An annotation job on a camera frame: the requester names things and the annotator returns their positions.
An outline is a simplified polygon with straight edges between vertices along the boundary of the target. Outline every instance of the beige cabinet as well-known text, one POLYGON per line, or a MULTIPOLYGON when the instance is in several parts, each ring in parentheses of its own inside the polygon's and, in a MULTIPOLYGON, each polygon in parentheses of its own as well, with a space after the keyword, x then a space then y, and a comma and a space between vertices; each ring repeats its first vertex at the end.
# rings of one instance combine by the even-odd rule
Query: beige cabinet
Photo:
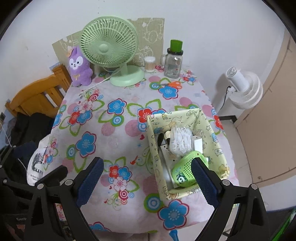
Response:
POLYGON ((296 175, 296 44, 291 38, 262 100, 237 130, 254 183, 265 186, 296 175))

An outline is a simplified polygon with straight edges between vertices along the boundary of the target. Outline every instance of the table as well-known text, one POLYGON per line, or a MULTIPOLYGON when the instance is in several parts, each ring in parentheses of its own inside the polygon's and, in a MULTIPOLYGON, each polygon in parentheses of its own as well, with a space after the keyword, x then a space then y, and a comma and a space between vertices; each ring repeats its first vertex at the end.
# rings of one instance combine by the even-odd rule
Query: table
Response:
MULTIPOLYGON (((100 73, 90 86, 107 76, 100 73)), ((213 207, 199 190, 181 200, 163 203, 159 199, 145 132, 151 114, 202 108, 227 159, 229 180, 238 185, 219 117, 189 69, 183 69, 180 78, 170 79, 157 66, 154 73, 146 73, 135 85, 122 88, 105 81, 80 98, 81 91, 87 88, 70 87, 61 104, 51 132, 44 175, 62 164, 68 168, 67 178, 74 179, 95 156, 104 160, 104 172, 88 203, 81 207, 93 230, 164 232, 211 216, 213 207)))

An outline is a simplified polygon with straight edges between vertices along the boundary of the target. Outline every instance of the purple plush toy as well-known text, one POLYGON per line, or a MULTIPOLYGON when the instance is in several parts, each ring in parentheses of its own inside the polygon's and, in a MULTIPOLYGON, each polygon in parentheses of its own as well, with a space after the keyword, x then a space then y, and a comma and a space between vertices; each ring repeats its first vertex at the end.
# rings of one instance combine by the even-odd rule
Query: purple plush toy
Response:
POLYGON ((91 83, 93 71, 89 67, 89 64, 89 61, 84 57, 79 47, 75 46, 69 57, 69 73, 74 87, 80 85, 87 86, 91 83))

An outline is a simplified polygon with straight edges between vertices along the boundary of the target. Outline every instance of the metal bolt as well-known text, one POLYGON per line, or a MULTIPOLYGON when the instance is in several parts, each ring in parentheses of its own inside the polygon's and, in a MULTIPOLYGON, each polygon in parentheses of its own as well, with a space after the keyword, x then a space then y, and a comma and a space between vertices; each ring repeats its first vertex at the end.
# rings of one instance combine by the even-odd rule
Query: metal bolt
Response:
POLYGON ((256 184, 251 184, 251 188, 253 188, 254 190, 256 190, 258 187, 256 184))
POLYGON ((38 184, 37 189, 42 189, 44 187, 43 183, 38 184))
POLYGON ((70 185, 72 185, 72 183, 73 183, 73 180, 71 180, 71 179, 68 179, 67 181, 65 181, 66 186, 70 186, 70 185))
POLYGON ((223 180, 222 183, 225 186, 229 186, 230 185, 230 181, 228 181, 228 180, 223 180))

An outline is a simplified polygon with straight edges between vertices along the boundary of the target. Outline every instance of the white fan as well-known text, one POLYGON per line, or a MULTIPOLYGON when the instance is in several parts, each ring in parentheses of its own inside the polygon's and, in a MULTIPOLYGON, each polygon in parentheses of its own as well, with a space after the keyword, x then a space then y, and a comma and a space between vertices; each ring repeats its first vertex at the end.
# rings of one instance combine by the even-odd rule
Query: white fan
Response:
POLYGON ((252 72, 244 75, 235 67, 226 72, 229 83, 234 87, 229 99, 238 109, 249 109, 258 104, 263 95, 263 86, 259 77, 252 72))

